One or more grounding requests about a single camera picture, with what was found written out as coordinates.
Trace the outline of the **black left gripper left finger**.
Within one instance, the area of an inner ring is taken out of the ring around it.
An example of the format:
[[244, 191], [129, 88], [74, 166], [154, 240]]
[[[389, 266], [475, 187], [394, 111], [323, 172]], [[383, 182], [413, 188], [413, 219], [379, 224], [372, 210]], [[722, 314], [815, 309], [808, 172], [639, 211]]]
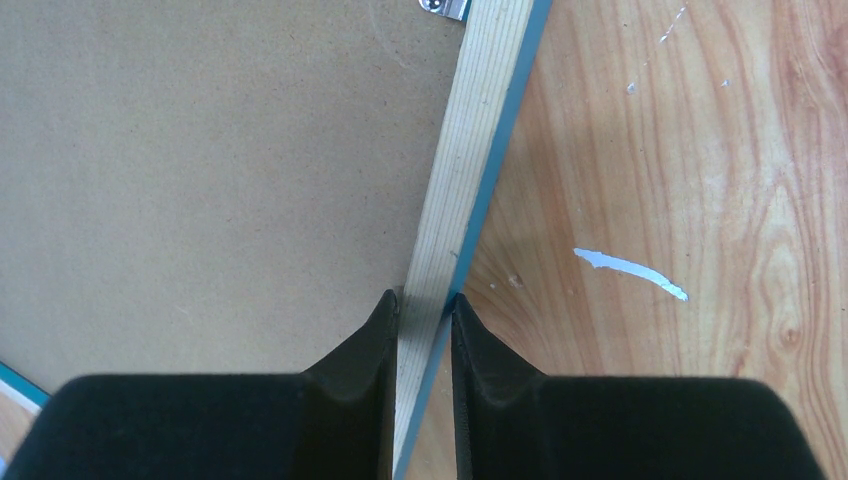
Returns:
[[396, 294], [308, 369], [89, 375], [45, 405], [8, 479], [388, 479]]

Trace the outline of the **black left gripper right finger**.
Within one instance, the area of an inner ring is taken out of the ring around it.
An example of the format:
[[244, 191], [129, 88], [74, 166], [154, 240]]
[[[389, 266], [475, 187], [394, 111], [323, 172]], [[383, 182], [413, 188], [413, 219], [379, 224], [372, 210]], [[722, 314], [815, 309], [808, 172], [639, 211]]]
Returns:
[[458, 295], [451, 320], [461, 479], [820, 479], [794, 416], [733, 378], [551, 376]]

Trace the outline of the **wooden photo frame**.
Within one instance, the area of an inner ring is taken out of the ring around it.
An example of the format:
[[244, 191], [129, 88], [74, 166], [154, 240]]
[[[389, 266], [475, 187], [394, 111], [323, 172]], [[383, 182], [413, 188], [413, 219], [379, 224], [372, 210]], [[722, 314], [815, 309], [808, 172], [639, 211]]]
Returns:
[[396, 294], [402, 476], [550, 5], [5, 1], [1, 357], [302, 372]]

